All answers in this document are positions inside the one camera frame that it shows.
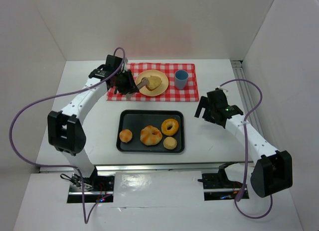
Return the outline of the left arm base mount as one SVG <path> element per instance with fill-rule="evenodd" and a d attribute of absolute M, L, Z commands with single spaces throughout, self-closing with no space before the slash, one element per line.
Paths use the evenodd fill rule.
<path fill-rule="evenodd" d="M 69 182 L 67 203 L 78 204 L 82 202 L 82 182 L 76 174 L 69 176 L 61 174 L 60 178 Z M 91 180 L 84 178 L 85 203 L 112 203 L 114 200 L 115 175 L 97 175 Z"/>

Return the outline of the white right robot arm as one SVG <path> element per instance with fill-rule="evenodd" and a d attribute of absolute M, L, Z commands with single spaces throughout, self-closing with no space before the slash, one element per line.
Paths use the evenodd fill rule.
<path fill-rule="evenodd" d="M 255 168 L 250 176 L 254 192 L 261 198 L 292 187 L 292 157 L 268 143 L 236 105 L 229 105 L 221 89 L 208 92 L 200 98 L 195 117 L 204 110 L 205 121 L 222 126 L 242 144 L 248 144 L 248 154 Z"/>

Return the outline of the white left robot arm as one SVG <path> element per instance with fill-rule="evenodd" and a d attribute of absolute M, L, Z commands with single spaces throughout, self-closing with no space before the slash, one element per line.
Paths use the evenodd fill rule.
<path fill-rule="evenodd" d="M 97 174 L 84 149 L 86 135 L 82 125 L 87 114 L 112 87 L 122 95 L 138 92 L 127 62 L 126 57 L 108 55 L 106 62 L 89 74 L 82 92 L 59 112 L 48 114 L 49 144 L 67 158 L 78 176 L 91 179 Z"/>

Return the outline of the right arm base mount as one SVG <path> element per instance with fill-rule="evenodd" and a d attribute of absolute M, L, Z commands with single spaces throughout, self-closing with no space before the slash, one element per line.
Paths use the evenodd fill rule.
<path fill-rule="evenodd" d="M 230 181 L 225 169 L 236 164 L 236 162 L 228 162 L 218 167 L 218 171 L 214 173 L 202 173 L 202 177 L 197 181 L 203 186 L 204 200 L 234 200 L 236 195 L 242 188 L 242 183 L 238 181 Z"/>

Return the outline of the brown bread slice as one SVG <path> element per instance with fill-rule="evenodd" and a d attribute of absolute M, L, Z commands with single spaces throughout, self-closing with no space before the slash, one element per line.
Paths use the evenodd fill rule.
<path fill-rule="evenodd" d="M 147 77 L 147 80 L 148 80 L 148 84 L 146 85 L 146 88 L 149 91 L 155 90 L 157 87 L 159 87 L 162 84 L 161 78 L 157 76 Z"/>

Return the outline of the small round orange bun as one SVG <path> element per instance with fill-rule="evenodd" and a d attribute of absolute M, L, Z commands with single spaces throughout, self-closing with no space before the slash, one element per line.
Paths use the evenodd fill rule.
<path fill-rule="evenodd" d="M 129 129 L 123 129 L 119 133 L 119 139 L 123 143 L 128 143 L 132 140 L 133 138 L 133 133 Z"/>

